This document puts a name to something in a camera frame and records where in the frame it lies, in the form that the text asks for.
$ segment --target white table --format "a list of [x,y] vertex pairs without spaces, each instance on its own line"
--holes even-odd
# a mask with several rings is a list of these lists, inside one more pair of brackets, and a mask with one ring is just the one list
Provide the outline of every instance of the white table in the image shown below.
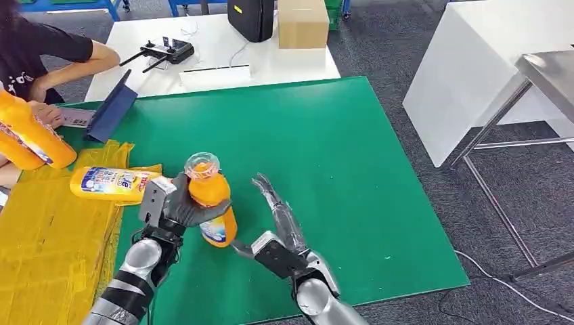
[[[448,4],[403,101],[436,167],[521,84],[514,66],[520,55],[574,50],[573,12],[572,0]],[[574,125],[536,87],[500,124],[529,121],[547,121],[559,136],[574,136]]]
[[[153,69],[142,74],[150,59],[140,57],[123,67],[97,74],[85,101],[105,99],[128,69],[133,72],[127,85],[139,97],[231,87],[225,81],[221,85],[186,85],[179,76],[184,70],[229,66],[231,57],[245,46],[246,39],[229,24],[227,15],[115,22],[106,44],[126,60],[148,39],[153,42],[162,36],[189,41],[196,53],[179,65],[168,65],[166,70]],[[328,48],[279,49],[277,22],[272,38],[262,43],[247,43],[232,64],[249,64],[251,71],[249,80],[233,87],[340,78]]]

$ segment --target person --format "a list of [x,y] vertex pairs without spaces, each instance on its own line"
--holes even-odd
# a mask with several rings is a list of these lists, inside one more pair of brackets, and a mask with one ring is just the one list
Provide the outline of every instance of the person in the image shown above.
[[[111,69],[120,58],[97,41],[28,21],[17,9],[17,0],[0,0],[0,87],[30,102],[37,117],[55,129],[64,120],[52,104],[64,99],[54,87]],[[43,55],[72,63],[48,71],[41,60]],[[3,156],[0,166],[0,186],[12,186],[19,170]]]

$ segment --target plastic bottle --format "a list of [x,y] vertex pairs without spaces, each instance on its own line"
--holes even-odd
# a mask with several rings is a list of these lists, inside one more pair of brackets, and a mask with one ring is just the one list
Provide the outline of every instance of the plastic bottle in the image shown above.
[[0,90],[0,123],[53,168],[67,167],[76,160],[74,149],[36,118],[28,103],[5,90]]
[[44,165],[41,160],[22,140],[7,126],[0,123],[0,152],[15,166],[25,171],[31,171]]
[[141,202],[146,184],[158,176],[152,171],[83,167],[72,175],[70,190],[81,198]]
[[[185,163],[185,173],[191,178],[190,194],[204,207],[213,207],[231,198],[231,190],[225,177],[219,172],[219,159],[214,154],[199,152]],[[211,221],[200,224],[203,238],[216,247],[231,244],[237,234],[233,210]]]

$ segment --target floor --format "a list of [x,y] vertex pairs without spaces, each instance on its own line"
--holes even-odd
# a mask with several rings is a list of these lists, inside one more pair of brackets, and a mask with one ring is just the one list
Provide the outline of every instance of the floor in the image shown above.
[[[132,0],[124,19],[169,17],[165,0]],[[466,167],[457,171],[434,168],[401,103],[440,20],[446,0],[353,0],[351,19],[331,32],[329,47],[343,76],[364,75],[371,82],[384,111],[452,244],[474,257],[492,274],[503,276],[527,267],[526,260],[502,227]],[[212,12],[225,12],[212,5]],[[190,14],[198,14],[190,7]],[[30,19],[59,26],[104,42],[112,22],[101,12],[85,14],[30,14]],[[63,62],[47,59],[51,68]],[[90,79],[60,91],[71,102],[81,101]],[[493,139],[533,139],[556,136],[545,123],[498,127]],[[534,255],[545,261],[574,251],[574,153],[565,145],[513,148],[473,154],[475,164],[493,185],[506,212]],[[462,261],[472,285],[451,291],[358,307],[370,324],[568,324],[528,305],[502,285],[485,278]],[[520,285],[537,303],[552,310],[574,312],[574,267]],[[302,318],[270,324],[305,324]]]

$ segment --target robotic hand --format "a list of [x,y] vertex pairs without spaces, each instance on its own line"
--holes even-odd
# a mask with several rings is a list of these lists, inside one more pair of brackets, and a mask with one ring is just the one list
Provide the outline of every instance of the robotic hand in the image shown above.
[[139,219],[146,226],[138,239],[132,237],[120,270],[82,324],[139,324],[178,260],[185,230],[224,214],[231,206],[229,200],[208,209],[200,206],[187,190],[189,182],[180,173],[172,181],[158,177],[146,186],[139,209]]
[[234,240],[233,248],[281,279],[290,277],[292,298],[312,324],[368,325],[350,305],[339,300],[339,287],[329,265],[307,246],[291,208],[277,195],[269,180],[258,173],[252,182],[267,199],[278,236],[267,231],[251,246]]

